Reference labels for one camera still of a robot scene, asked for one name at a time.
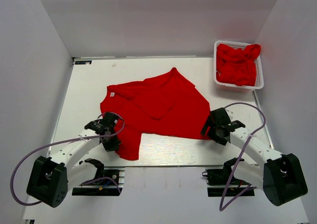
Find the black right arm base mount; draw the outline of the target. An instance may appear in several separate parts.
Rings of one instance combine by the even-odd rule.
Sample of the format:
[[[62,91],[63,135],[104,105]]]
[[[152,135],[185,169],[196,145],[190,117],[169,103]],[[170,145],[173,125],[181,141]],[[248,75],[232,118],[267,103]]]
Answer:
[[[221,197],[231,174],[231,167],[226,168],[210,168],[202,172],[202,177],[207,180],[207,191],[209,197]],[[226,197],[234,197],[243,191],[249,184],[240,179],[232,178]]]

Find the red t-shirt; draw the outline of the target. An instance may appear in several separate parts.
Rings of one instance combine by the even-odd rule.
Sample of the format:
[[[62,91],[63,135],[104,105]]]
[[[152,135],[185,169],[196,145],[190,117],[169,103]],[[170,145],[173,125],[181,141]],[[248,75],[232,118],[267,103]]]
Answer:
[[[143,133],[209,139],[201,131],[210,104],[176,68],[143,81],[109,85],[100,109],[123,118],[115,130],[123,130],[117,154],[126,160],[138,160]]]

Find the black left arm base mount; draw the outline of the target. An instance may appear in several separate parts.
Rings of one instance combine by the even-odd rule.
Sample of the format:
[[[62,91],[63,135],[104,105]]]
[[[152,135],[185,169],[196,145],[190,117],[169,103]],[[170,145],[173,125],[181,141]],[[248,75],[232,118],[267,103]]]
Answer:
[[[105,168],[97,181],[73,188],[72,196],[117,197],[124,185],[124,168]]]

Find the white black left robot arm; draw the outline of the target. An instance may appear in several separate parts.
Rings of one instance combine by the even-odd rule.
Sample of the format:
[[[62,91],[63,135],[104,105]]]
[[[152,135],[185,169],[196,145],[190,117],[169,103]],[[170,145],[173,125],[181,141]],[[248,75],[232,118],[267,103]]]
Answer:
[[[68,141],[60,151],[47,158],[38,157],[33,164],[27,194],[55,208],[73,188],[101,181],[104,164],[87,155],[99,145],[107,152],[119,149],[121,142],[115,131],[118,122],[124,122],[120,115],[105,112],[86,124],[78,137]]]

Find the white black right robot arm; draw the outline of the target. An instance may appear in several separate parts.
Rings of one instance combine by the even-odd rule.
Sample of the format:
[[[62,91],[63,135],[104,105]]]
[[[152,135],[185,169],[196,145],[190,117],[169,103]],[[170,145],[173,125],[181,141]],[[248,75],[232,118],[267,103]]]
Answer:
[[[283,154],[265,145],[246,126],[231,121],[225,108],[210,112],[201,131],[214,142],[225,146],[234,145],[247,154],[254,165],[241,156],[232,158],[221,169],[208,169],[202,173],[210,186],[225,185],[226,192],[231,185],[247,185],[246,191],[255,188],[264,192],[275,206],[281,206],[308,193],[299,159],[294,154]]]

